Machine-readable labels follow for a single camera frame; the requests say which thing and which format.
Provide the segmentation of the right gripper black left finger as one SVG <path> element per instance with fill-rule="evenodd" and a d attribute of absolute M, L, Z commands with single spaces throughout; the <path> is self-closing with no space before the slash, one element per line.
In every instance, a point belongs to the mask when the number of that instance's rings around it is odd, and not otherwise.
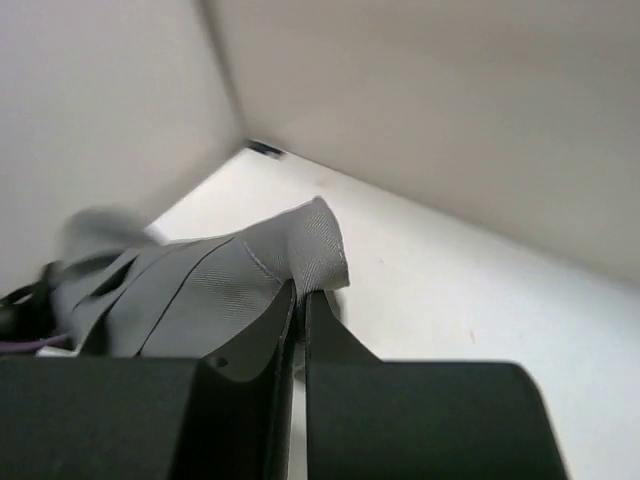
<path fill-rule="evenodd" d="M 1 362 L 5 479 L 269 479 L 295 305 L 291 284 L 201 359 L 14 357 Z"/>

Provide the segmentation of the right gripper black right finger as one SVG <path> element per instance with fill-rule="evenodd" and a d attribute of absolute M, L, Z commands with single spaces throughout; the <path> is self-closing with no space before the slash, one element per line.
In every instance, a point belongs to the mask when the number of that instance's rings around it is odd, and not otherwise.
<path fill-rule="evenodd" d="M 509 362 L 384 361 L 306 301 L 312 479 L 563 479 L 541 394 Z"/>

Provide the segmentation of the grey pleated skirt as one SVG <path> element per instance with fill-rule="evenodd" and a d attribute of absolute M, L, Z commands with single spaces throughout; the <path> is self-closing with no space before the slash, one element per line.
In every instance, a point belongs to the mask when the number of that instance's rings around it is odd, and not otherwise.
<path fill-rule="evenodd" d="M 62 230 L 54 309 L 82 355 L 201 358 L 291 284 L 298 303 L 349 283 L 339 223 L 315 198 L 218 237 L 164 243 L 117 209 Z"/>

